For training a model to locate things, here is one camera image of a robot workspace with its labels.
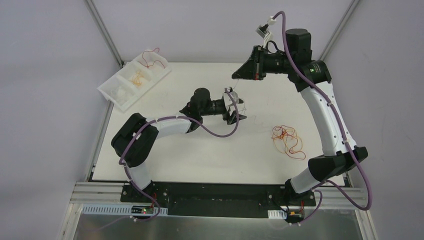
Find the wire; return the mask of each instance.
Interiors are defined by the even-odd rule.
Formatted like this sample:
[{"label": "wire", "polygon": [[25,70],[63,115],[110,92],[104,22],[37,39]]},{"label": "wire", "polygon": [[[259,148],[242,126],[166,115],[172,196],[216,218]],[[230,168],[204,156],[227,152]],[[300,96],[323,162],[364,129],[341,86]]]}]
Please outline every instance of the wire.
[{"label": "wire", "polygon": [[314,190],[315,192],[319,193],[319,202],[316,205],[315,209],[313,210],[313,212],[311,212],[311,214],[309,214],[307,217],[305,217],[305,219],[303,219],[302,221],[299,222],[299,224],[303,224],[304,222],[306,222],[306,220],[310,219],[316,212],[317,210],[321,207],[321,204],[323,203],[323,192],[316,189]]},{"label": "wire", "polygon": [[274,202],[274,204],[275,205],[277,205],[280,209],[281,209],[281,211],[283,211],[283,212],[285,212],[286,214],[289,212],[289,206],[286,206],[286,208],[287,208],[287,210],[285,210],[284,208],[282,208],[278,203],[277,203],[277,201],[275,200],[275,198],[273,197],[272,198],[272,201]]},{"label": "wire", "polygon": [[[296,66],[295,62],[293,61],[293,58],[290,55],[289,46],[287,44],[287,37],[286,37],[286,14],[284,13],[284,11],[279,11],[279,12],[277,12],[272,17],[272,19],[276,19],[279,15],[281,15],[281,17],[282,17],[281,35],[282,35],[282,42],[284,44],[284,51],[285,51],[285,53],[287,55],[287,59],[290,62],[290,65],[293,67],[294,71],[297,73],[297,75],[299,75],[300,78],[302,78],[309,86],[311,86],[311,88],[315,89],[325,99],[325,101],[328,104],[330,104],[329,106],[330,106],[331,110],[333,111],[334,116],[335,116],[335,119],[336,119],[337,124],[338,124],[338,127],[340,128],[340,132],[341,132],[341,136],[343,138],[343,142],[344,142],[347,150],[349,151],[350,156],[352,157],[352,159],[353,159],[356,167],[358,168],[358,170],[359,170],[359,172],[360,172],[360,174],[361,174],[361,176],[362,176],[362,178],[363,178],[363,180],[365,182],[365,187],[366,187],[367,194],[368,194],[368,202],[367,202],[366,206],[365,207],[362,207],[362,206],[358,205],[350,196],[348,196],[348,194],[345,191],[343,191],[343,189],[340,186],[338,186],[334,182],[329,181],[329,180],[327,180],[327,182],[333,184],[346,197],[346,199],[350,203],[352,203],[355,207],[357,207],[360,210],[367,211],[367,210],[369,210],[371,208],[371,205],[373,204],[373,193],[371,191],[370,181],[368,180],[367,175],[365,174],[364,170],[362,169],[362,167],[361,167],[360,163],[358,162],[358,160],[357,160],[354,152],[352,151],[352,148],[351,148],[349,142],[347,141],[348,139],[346,137],[346,131],[345,131],[345,128],[343,127],[342,120],[340,118],[339,113],[337,112],[336,107],[333,104],[331,104],[332,101],[325,94],[325,92],[323,92],[317,85],[315,85],[311,80],[309,80],[305,75],[302,74],[302,72],[298,69],[298,67]],[[317,188],[317,187],[321,186],[322,184],[324,184],[324,182],[318,184],[314,188]]]},{"label": "wire", "polygon": [[235,83],[235,85],[234,85],[234,87],[233,87],[232,89],[234,89],[234,90],[236,89],[237,84],[239,84],[239,80],[240,80],[240,79],[237,79],[237,82]]},{"label": "wire", "polygon": [[132,76],[131,82],[134,85],[136,85],[137,87],[140,87],[143,84],[142,81],[140,80],[141,78],[143,78],[142,71],[137,70],[137,72],[135,72],[134,76]]},{"label": "wire", "polygon": [[[153,196],[152,196],[154,199],[156,199],[158,196],[156,195],[156,192],[154,192],[153,193]],[[151,201],[151,205],[150,205],[150,208],[152,209],[153,208],[153,206],[154,206],[154,202],[153,201]]]},{"label": "wire", "polygon": [[[271,52],[271,51],[270,51],[270,49],[268,48],[268,44],[270,44],[270,43],[272,43],[272,45],[274,45],[275,52]],[[273,40],[269,40],[269,41],[266,43],[265,49],[268,51],[268,53],[271,53],[271,54],[275,54],[275,53],[277,53],[277,52],[282,52],[282,51],[281,51],[281,50],[277,47],[277,43],[276,43],[275,41],[273,41]]]},{"label": "wire", "polygon": [[150,68],[151,66],[153,66],[153,65],[155,65],[155,63],[156,62],[159,62],[160,64],[162,64],[162,66],[163,66],[163,68],[165,68],[165,65],[161,62],[161,61],[159,61],[159,60],[155,60],[155,61],[153,61],[153,63],[151,64],[151,65],[149,65],[149,63],[147,62],[147,60],[145,59],[145,57],[144,57],[144,55],[145,55],[145,53],[147,52],[147,53],[155,53],[155,51],[156,51],[156,49],[157,49],[157,52],[159,53],[159,47],[156,47],[155,49],[153,49],[153,51],[144,51],[142,54],[141,54],[141,57],[143,58],[143,60],[145,61],[145,63],[146,63],[146,65],[144,65],[141,61],[138,61],[141,65],[143,65],[144,67],[146,67],[146,68]]},{"label": "wire", "polygon": [[[188,116],[179,116],[178,118],[179,119],[186,119],[186,120],[189,120],[189,121],[191,121],[191,122],[194,122],[194,123],[196,123],[196,124],[198,124],[200,127],[202,127],[206,132],[208,132],[208,133],[210,133],[211,135],[213,135],[213,136],[215,136],[215,137],[218,137],[218,138],[226,138],[226,137],[229,137],[229,136],[231,136],[231,135],[233,135],[235,132],[236,132],[236,130],[237,130],[237,128],[239,127],[239,121],[240,121],[240,116],[239,116],[239,109],[237,108],[237,103],[236,103],[236,101],[234,100],[234,98],[233,98],[233,96],[231,96],[231,94],[230,94],[230,92],[228,91],[228,89],[227,88],[225,88],[225,93],[229,96],[229,99],[231,100],[231,102],[232,102],[232,105],[234,106],[234,109],[235,109],[235,116],[236,116],[236,122],[235,122],[235,127],[234,127],[234,129],[230,132],[230,133],[228,133],[228,134],[225,134],[225,135],[219,135],[219,134],[216,134],[216,133],[214,133],[214,132],[212,132],[211,130],[209,130],[206,126],[204,126],[201,122],[199,122],[199,121],[197,121],[196,119],[194,119],[194,118],[191,118],[191,117],[188,117]],[[147,198],[149,198],[150,200],[152,200],[153,202],[154,202],[154,204],[157,206],[157,208],[158,208],[158,211],[157,211],[157,213],[155,214],[155,215],[152,215],[152,216],[150,216],[149,218],[145,218],[145,219],[139,219],[141,222],[144,222],[144,221],[148,221],[148,220],[151,220],[151,219],[154,219],[154,218],[156,218],[158,215],[159,215],[159,213],[161,212],[161,207],[159,206],[159,203],[153,198],[153,197],[151,197],[151,196],[149,196],[147,193],[145,193],[142,189],[140,189],[138,186],[137,186],[137,184],[132,180],[133,178],[131,177],[131,174],[130,174],[130,172],[128,171],[128,166],[127,166],[127,164],[125,163],[125,160],[124,160],[124,157],[125,157],[125,155],[127,154],[127,152],[128,152],[128,150],[130,149],[130,147],[133,145],[133,143],[136,141],[136,139],[138,138],[138,136],[142,133],[142,131],[147,127],[147,126],[149,126],[149,125],[151,125],[151,124],[153,124],[153,123],[157,123],[157,122],[161,122],[161,121],[165,121],[165,120],[171,120],[171,119],[175,119],[176,117],[175,116],[165,116],[165,117],[161,117],[161,118],[158,118],[157,120],[151,120],[151,121],[149,121],[149,122],[147,122],[146,124],[144,124],[136,133],[135,133],[135,135],[132,137],[132,139],[131,139],[131,141],[129,141],[129,143],[128,143],[128,145],[126,146],[126,148],[125,148],[125,150],[123,151],[123,153],[122,153],[122,155],[121,155],[121,157],[120,157],[120,159],[119,159],[119,165],[124,165],[125,166],[125,168],[124,168],[124,170],[125,170],[125,174],[126,174],[126,176],[128,177],[128,179],[130,179],[130,183],[134,186],[134,188],[137,190],[137,191],[139,191],[141,194],[143,194],[144,196],[146,196]]]},{"label": "wire", "polygon": [[[295,142],[293,143],[293,146],[289,146],[288,144],[288,140],[295,140]],[[299,160],[305,160],[306,159],[306,154],[302,151],[303,149],[303,141],[302,138],[300,136],[298,136],[298,133],[296,131],[296,129],[294,129],[291,126],[286,126],[286,125],[281,125],[281,126],[275,126],[272,129],[272,142],[275,146],[275,148],[282,154],[286,154],[287,156],[289,156],[292,159],[299,159]],[[277,140],[282,140],[282,142],[284,143],[284,151],[281,151],[276,144]],[[298,144],[300,143],[300,149],[299,150],[295,150],[295,148],[298,146]],[[295,156],[296,154],[303,154],[303,157],[297,157]]]},{"label": "wire", "polygon": [[79,228],[81,228],[85,232],[98,232],[98,231],[100,231],[102,229],[105,229],[105,228],[109,227],[110,225],[113,225],[113,224],[121,221],[122,219],[128,219],[128,218],[129,218],[129,216],[121,216],[121,217],[119,217],[119,218],[117,218],[117,219],[115,219],[115,220],[113,220],[113,221],[111,221],[111,222],[109,222],[109,223],[101,226],[101,227],[94,228],[94,229],[86,229],[85,227],[83,227],[82,224],[78,224],[78,226],[79,226]]},{"label": "wire", "polygon": [[239,99],[243,101],[243,108],[241,110],[238,110],[238,113],[239,114],[245,114],[246,113],[246,110],[247,110],[247,108],[246,108],[246,101],[243,98],[241,98],[241,97],[234,97],[234,100],[237,100],[237,103],[239,103],[239,101],[238,101]]},{"label": "wire", "polygon": [[302,213],[302,211],[304,210],[304,208],[305,208],[305,202],[302,200],[302,201],[300,202],[300,210],[299,210],[299,213]]}]

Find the tangled rubber band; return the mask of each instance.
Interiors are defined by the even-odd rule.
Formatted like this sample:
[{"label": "tangled rubber band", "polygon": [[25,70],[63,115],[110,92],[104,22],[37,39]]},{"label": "tangled rubber band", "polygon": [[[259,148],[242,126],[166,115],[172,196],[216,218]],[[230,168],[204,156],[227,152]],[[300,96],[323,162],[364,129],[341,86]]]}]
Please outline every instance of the tangled rubber band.
[{"label": "tangled rubber band", "polygon": [[[284,150],[280,150],[277,147],[276,141],[282,140],[284,144]],[[274,143],[275,148],[282,154],[286,154],[292,159],[305,160],[306,154],[302,151],[303,141],[300,136],[298,136],[297,131],[291,127],[286,125],[275,126],[272,129],[272,141]]]},{"label": "tangled rubber band", "polygon": [[132,76],[132,84],[136,85],[137,87],[140,87],[143,82],[141,81],[141,79],[143,78],[143,74],[141,70],[137,70],[134,74],[134,76]]}]

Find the metal sheet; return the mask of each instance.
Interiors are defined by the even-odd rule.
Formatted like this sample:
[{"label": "metal sheet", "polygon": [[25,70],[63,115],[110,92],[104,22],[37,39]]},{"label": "metal sheet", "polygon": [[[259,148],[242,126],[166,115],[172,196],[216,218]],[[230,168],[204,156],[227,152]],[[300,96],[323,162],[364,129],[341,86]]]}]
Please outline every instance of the metal sheet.
[{"label": "metal sheet", "polygon": [[100,228],[121,216],[82,214],[77,240],[361,240],[362,234],[354,210],[320,210],[302,224],[288,226],[279,219],[222,217],[158,217],[148,222],[124,218]]}]

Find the white plastic tray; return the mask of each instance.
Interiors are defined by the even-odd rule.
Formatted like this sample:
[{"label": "white plastic tray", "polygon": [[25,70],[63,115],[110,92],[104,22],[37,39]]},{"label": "white plastic tray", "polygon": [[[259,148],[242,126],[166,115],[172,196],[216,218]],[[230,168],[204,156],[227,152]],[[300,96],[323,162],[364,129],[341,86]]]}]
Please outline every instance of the white plastic tray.
[{"label": "white plastic tray", "polygon": [[125,112],[170,71],[171,67],[164,57],[147,49],[97,89]]}]

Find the cable clip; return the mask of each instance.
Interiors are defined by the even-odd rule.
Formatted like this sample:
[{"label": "cable clip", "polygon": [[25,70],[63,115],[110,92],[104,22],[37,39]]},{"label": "cable clip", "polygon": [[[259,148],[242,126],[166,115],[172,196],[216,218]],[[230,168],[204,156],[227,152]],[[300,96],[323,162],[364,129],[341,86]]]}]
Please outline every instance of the cable clip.
[{"label": "cable clip", "polygon": [[269,26],[274,25],[277,22],[276,19],[274,19],[274,16],[270,16],[269,20],[266,22]]}]

